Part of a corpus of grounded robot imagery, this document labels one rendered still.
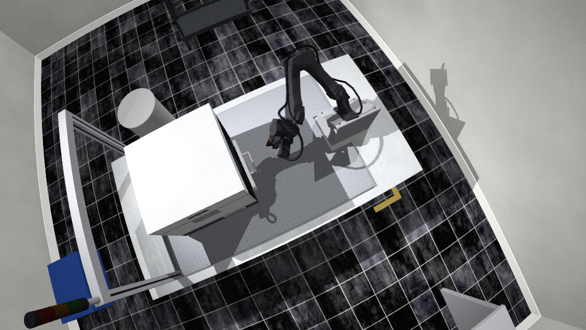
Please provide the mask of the white lab instrument with drawer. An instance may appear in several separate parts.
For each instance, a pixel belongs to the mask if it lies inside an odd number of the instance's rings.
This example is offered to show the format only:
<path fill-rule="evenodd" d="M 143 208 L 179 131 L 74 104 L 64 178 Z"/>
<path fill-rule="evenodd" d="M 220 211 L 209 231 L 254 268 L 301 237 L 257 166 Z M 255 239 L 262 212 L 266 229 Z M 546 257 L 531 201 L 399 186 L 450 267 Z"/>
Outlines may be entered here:
<path fill-rule="evenodd" d="M 188 236 L 259 203 L 240 150 L 210 103 L 124 147 L 147 235 Z"/>

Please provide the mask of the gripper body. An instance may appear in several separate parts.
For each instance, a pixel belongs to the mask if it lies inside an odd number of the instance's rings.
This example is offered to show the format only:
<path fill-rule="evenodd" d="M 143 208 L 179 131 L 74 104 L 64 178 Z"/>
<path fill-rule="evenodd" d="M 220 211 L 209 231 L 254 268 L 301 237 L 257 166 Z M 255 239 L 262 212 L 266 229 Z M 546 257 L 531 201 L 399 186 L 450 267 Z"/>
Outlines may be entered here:
<path fill-rule="evenodd" d="M 279 147 L 279 145 L 278 145 L 278 144 L 274 143 L 274 138 L 275 138 L 275 136 L 272 136 L 272 135 L 271 135 L 271 136 L 270 136 L 270 138 L 269 138 L 269 141 L 271 142 L 271 145 L 274 145 L 274 146 L 276 146 L 276 147 Z M 286 139 L 286 140 L 290 140 L 290 139 L 287 139 L 286 137 L 284 137 L 284 139 Z"/>

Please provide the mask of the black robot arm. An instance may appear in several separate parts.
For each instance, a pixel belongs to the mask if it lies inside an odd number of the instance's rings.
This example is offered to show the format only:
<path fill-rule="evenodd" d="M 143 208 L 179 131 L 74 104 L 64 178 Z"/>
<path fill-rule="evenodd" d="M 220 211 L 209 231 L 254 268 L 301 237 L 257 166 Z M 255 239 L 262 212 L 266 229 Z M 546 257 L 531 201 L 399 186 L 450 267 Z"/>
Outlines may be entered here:
<path fill-rule="evenodd" d="M 346 89 L 334 81 L 316 60 L 316 54 L 312 50 L 296 51 L 292 53 L 287 61 L 287 105 L 285 108 L 285 119 L 291 123 L 299 132 L 299 126 L 303 125 L 305 118 L 305 107 L 301 96 L 300 73 L 301 69 L 308 72 L 323 87 L 326 95 L 336 100 L 337 107 L 334 111 L 346 122 L 359 117 L 350 107 L 350 95 Z M 286 159 L 290 157 L 290 147 L 293 138 L 299 134 L 282 119 L 272 119 L 269 133 L 274 137 L 274 143 L 278 144 L 276 157 Z M 285 138 L 289 139 L 285 139 Z"/>

